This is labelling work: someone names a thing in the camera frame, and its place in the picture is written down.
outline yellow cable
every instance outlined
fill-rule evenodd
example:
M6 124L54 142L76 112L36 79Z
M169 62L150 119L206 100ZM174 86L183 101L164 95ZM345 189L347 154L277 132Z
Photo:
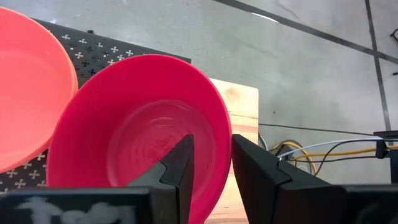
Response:
M389 146L390 149L398 149L398 146ZM348 151L348 152L332 152L329 154L329 156L347 156L347 155L355 155L355 154L362 154L362 153L367 153L367 152L374 152L376 151L376 148L369 148L369 149L362 149L362 150L355 150L355 151ZM325 156L326 153L313 153L313 154L305 154L301 156L297 156L293 158L292 160L297 160L305 157L311 157L311 156Z
M299 145L295 144L294 142L290 142L290 141L282 142L282 143L280 143L280 144L274 146L273 149L275 149L276 147L278 147L278 146L281 145L281 144L286 144L286 145L290 145L290 146L296 147L297 149L301 149L301 147L300 147ZM316 167L316 165L313 163L313 160L312 160L312 158L311 158L311 155L310 155L306 150L302 150L302 152L304 153L303 156L306 156L306 158L310 161L311 166L312 166L312 169L313 169L314 173L316 174L316 173L317 173L317 167Z

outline wooden block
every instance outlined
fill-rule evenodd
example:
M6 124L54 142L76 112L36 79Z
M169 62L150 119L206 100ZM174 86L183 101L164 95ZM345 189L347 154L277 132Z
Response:
M232 133L241 134L257 144L259 119L258 89L215 79L211 79L211 81L224 99L232 124ZM232 166L229 170L224 191L205 223L248 223Z

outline concrete floor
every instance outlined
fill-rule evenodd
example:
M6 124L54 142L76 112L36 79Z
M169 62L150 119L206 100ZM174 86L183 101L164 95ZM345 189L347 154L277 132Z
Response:
M364 0L246 0L263 10L372 48ZM372 133L386 129L374 57L212 0L0 0L0 6L44 21L192 59L209 77L254 86L260 123ZM394 0L371 2L379 50L398 57ZM398 65L381 60L386 101L398 129ZM269 145L303 145L365 136L260 126ZM340 150L373 147L352 144ZM327 147L312 151L325 151ZM325 164L332 183L388 183L389 160Z

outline white cable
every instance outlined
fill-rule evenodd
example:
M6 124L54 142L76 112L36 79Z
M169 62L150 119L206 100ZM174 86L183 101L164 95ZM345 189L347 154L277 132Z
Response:
M264 143L264 147L266 148L266 151L268 151L268 145L267 145L266 140L260 134L259 134L259 136L261 138L261 141Z
M293 154L295 152L301 151L303 149L309 149L309 148L312 148L312 147L324 146L324 145L328 145L328 144L336 144L336 143L341 143L341 142L346 142L346 141L380 140L380 139L383 139L383 138L346 139L346 140L336 140L336 141L324 142L324 143L314 144L314 145L311 145L311 146L305 146L305 147L302 147L300 149L294 149L293 151L285 152L285 153L279 155L278 157L282 158L284 156L288 156L290 154ZM390 141L398 141L398 139L388 139L388 140L390 140Z
M303 165L299 165L297 168L299 168L299 169L302 169L302 170L304 170L305 172L310 172L309 170L308 170L308 168L306 168L305 166L303 166Z

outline plastic bowl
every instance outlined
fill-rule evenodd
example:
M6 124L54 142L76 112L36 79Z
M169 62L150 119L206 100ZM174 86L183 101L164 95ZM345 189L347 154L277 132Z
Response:
M62 114L47 160L49 187L120 187L193 134L190 223L216 205L231 161L231 124L212 82L164 55L127 58L83 85Z
M0 172L48 148L78 89L60 42L27 16L0 7Z

